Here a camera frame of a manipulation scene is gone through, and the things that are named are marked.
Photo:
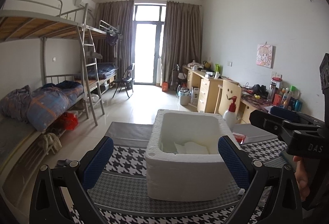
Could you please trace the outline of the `person's right hand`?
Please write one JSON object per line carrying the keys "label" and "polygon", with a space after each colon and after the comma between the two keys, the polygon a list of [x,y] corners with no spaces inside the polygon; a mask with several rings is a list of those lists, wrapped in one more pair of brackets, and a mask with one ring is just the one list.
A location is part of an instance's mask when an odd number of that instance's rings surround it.
{"label": "person's right hand", "polygon": [[297,180],[299,194],[302,201],[309,196],[310,188],[308,186],[308,174],[305,169],[305,163],[302,157],[294,156],[293,161],[297,163],[295,170],[295,178]]}

